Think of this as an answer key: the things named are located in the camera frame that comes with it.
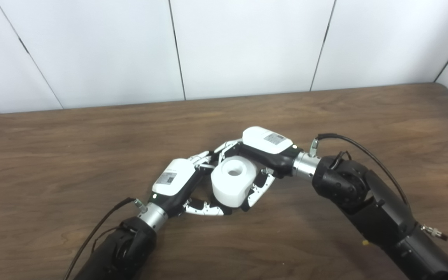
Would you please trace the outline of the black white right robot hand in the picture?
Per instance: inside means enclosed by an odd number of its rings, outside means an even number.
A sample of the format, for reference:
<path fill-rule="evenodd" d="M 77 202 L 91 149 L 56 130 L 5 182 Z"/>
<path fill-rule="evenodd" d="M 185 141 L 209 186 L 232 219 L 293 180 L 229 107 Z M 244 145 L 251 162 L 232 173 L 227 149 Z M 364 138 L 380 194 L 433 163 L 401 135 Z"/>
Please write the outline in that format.
<path fill-rule="evenodd" d="M 223 143 L 214 153 L 218 158 L 211 175 L 213 195 L 220 204 L 243 211 L 254 206 L 276 179 L 311 177 L 316 168 L 291 139 L 261 126 L 247 128 L 242 138 Z"/>

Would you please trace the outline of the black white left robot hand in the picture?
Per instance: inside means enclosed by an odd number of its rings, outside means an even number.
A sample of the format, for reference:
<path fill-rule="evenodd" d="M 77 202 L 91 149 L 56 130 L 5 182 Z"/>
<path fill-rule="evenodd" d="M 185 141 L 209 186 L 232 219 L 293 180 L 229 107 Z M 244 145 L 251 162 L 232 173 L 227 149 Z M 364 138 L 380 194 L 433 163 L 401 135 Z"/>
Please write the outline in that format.
<path fill-rule="evenodd" d="M 216 198 L 206 202 L 191 197 L 200 181 L 213 172 L 217 158 L 213 151 L 204 151 L 189 158 L 173 159 L 153 184 L 144 214 L 155 212 L 164 219 L 183 213 L 231 215 L 232 209 L 217 202 Z"/>

